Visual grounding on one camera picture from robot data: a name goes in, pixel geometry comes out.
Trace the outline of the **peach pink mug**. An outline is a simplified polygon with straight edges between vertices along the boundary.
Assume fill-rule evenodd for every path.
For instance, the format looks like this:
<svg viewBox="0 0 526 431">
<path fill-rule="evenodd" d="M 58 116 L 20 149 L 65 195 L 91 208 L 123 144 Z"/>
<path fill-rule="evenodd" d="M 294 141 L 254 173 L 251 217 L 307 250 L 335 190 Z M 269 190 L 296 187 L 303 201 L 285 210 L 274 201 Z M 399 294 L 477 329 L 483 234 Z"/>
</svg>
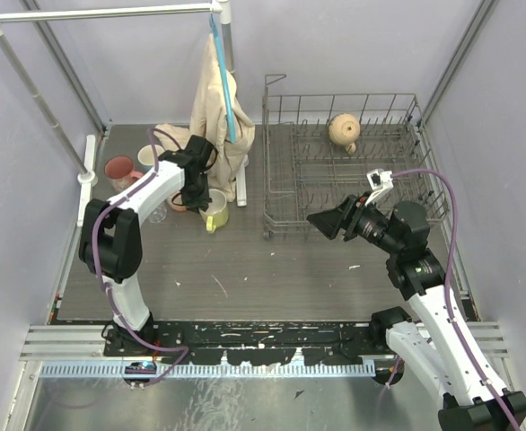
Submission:
<svg viewBox="0 0 526 431">
<path fill-rule="evenodd" d="M 185 212 L 187 210 L 186 206 L 182 202 L 181 194 L 179 192 L 171 195 L 167 199 L 167 204 L 173 211 L 176 212 Z"/>
</svg>

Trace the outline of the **yellow-green mug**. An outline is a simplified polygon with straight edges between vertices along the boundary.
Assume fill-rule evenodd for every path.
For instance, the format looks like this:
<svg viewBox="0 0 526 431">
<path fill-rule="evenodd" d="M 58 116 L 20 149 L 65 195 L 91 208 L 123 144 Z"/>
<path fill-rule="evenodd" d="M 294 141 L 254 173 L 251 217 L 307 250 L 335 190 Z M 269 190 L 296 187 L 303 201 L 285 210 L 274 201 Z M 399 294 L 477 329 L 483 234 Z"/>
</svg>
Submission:
<svg viewBox="0 0 526 431">
<path fill-rule="evenodd" d="M 219 189 L 209 190 L 210 202 L 206 210 L 200 210 L 208 233 L 214 233 L 217 229 L 223 227 L 228 222 L 229 212 L 227 199 L 224 193 Z"/>
</svg>

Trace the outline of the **clear glass cup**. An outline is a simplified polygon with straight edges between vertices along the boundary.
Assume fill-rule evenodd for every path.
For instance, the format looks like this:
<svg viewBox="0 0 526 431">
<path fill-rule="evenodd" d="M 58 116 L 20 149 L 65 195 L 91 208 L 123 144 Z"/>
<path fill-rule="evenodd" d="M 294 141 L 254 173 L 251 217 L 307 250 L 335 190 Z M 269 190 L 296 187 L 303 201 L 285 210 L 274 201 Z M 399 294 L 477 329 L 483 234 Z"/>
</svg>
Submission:
<svg viewBox="0 0 526 431">
<path fill-rule="evenodd" d="M 162 222 L 167 215 L 167 208 L 164 203 L 161 203 L 157 206 L 152 213 L 147 217 L 150 223 L 160 223 Z"/>
</svg>

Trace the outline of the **light blue mug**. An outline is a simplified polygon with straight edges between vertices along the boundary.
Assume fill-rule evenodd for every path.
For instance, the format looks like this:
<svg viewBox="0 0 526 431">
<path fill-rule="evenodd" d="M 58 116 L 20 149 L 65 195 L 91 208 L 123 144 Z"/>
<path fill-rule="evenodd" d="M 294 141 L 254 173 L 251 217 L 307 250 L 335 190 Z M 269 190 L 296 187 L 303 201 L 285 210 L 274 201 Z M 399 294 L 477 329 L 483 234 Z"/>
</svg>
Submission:
<svg viewBox="0 0 526 431">
<path fill-rule="evenodd" d="M 155 158 L 164 152 L 161 145 L 146 145 L 137 153 L 137 161 L 143 172 L 150 171 L 155 164 Z"/>
</svg>

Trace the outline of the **beige round mug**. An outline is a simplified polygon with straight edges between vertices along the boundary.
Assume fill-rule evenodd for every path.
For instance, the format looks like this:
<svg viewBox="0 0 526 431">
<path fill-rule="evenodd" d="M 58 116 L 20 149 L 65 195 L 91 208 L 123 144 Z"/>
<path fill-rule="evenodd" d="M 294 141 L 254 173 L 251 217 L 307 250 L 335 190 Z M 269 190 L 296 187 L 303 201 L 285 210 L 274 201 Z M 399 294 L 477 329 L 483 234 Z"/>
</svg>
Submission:
<svg viewBox="0 0 526 431">
<path fill-rule="evenodd" d="M 359 120 L 350 113 L 335 116 L 328 125 L 329 140 L 333 145 L 343 147 L 348 154 L 356 152 L 356 141 L 361 134 Z"/>
</svg>

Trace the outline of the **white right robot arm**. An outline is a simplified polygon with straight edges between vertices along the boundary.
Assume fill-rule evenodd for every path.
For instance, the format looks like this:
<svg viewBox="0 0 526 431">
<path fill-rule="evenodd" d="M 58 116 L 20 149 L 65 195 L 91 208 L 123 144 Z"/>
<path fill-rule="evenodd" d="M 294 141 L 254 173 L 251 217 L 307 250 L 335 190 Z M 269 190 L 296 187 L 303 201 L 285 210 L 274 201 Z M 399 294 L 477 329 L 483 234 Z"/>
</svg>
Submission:
<svg viewBox="0 0 526 431">
<path fill-rule="evenodd" d="M 361 237 L 388 253 L 391 283 L 424 324 L 424 339 L 400 307 L 373 314 L 369 340 L 393 351 L 415 373 L 438 405 L 443 430 L 517 430 L 526 418 L 526 396 L 511 391 L 479 348 L 462 316 L 445 272 L 428 247 L 425 208 L 399 202 L 385 216 L 366 196 L 348 196 L 338 207 L 307 217 L 328 239 Z"/>
</svg>

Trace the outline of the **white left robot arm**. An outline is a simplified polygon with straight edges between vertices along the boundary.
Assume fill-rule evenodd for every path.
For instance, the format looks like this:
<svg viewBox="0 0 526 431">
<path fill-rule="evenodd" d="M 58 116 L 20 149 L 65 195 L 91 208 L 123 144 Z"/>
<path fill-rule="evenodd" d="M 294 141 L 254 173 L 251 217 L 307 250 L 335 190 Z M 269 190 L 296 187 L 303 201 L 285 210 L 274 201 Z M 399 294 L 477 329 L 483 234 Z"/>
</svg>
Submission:
<svg viewBox="0 0 526 431">
<path fill-rule="evenodd" d="M 137 276 L 143 260 L 141 226 L 173 195 L 187 210 L 206 210 L 211 202 L 207 173 L 217 156 L 212 143 L 193 135 L 185 147 L 155 154 L 153 168 L 136 183 L 107 200 L 94 198 L 85 207 L 79 259 L 97 277 L 116 330 L 136 356 L 150 353 L 157 339 Z"/>
</svg>

